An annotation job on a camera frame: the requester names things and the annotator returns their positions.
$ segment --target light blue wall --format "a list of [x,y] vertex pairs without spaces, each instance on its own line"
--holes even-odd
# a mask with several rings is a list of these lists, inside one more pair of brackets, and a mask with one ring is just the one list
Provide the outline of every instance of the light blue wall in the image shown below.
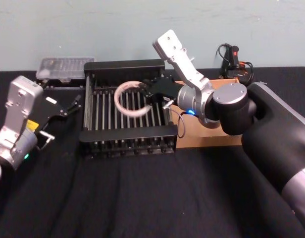
[[305,66],[305,0],[0,0],[0,70],[154,59],[152,41],[170,28],[196,67],[218,67],[225,42],[255,66]]

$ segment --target black table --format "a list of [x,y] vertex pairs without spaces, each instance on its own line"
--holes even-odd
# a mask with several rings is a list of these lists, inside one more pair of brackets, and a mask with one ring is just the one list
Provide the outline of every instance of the black table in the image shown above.
[[[202,70],[209,78],[217,69]],[[11,80],[0,72],[0,127]],[[305,67],[256,68],[268,86],[305,117]],[[63,105],[74,91],[48,91]],[[86,160],[78,153],[82,112],[19,168],[0,207],[0,237],[305,237],[289,206],[241,147],[178,150]]]

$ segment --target black cable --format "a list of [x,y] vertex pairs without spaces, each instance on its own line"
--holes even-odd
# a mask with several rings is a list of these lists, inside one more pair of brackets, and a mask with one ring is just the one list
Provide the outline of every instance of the black cable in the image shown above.
[[182,116],[183,115],[192,115],[192,116],[195,116],[197,118],[199,118],[199,117],[197,115],[193,115],[193,114],[187,113],[185,111],[183,111],[182,113],[179,114],[178,112],[172,110],[171,108],[169,108],[169,110],[173,111],[174,113],[176,113],[179,116],[178,123],[177,123],[178,128],[179,128],[180,120],[182,121],[182,124],[183,124],[183,133],[182,133],[182,135],[178,135],[178,137],[181,139],[181,138],[183,138],[186,135],[186,125],[184,123],[184,120],[183,120]]
[[251,73],[250,73],[250,76],[246,82],[246,85],[248,85],[254,78],[254,70],[253,70],[253,64],[251,62],[242,62],[243,64],[246,64],[250,67],[251,69]]
[[222,48],[223,46],[226,47],[226,50],[227,50],[228,48],[232,47],[231,45],[229,45],[229,44],[227,44],[227,43],[222,44],[222,45],[220,45],[220,46],[217,48],[217,50],[216,50],[216,55],[217,55],[217,53],[218,53],[224,60],[226,60],[227,62],[229,62],[229,60],[228,60],[227,58],[225,58],[225,57],[222,55],[222,53],[221,53],[221,48]]

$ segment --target clear plastic case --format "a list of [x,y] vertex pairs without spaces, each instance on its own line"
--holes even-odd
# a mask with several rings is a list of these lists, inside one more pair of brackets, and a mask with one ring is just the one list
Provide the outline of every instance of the clear plastic case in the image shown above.
[[37,79],[57,79],[62,83],[68,83],[74,79],[83,79],[84,64],[94,62],[93,57],[76,58],[44,58],[36,73]]

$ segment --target metal rack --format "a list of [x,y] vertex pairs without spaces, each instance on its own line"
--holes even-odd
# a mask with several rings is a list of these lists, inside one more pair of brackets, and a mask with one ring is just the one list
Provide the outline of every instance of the metal rack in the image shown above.
[[[85,65],[86,95],[83,131],[80,142],[85,153],[108,157],[173,153],[178,129],[171,113],[160,103],[140,118],[122,115],[115,107],[116,87],[129,80],[142,81],[160,77],[161,60],[92,62]],[[128,90],[120,97],[125,108],[136,110],[146,105],[138,90]]]

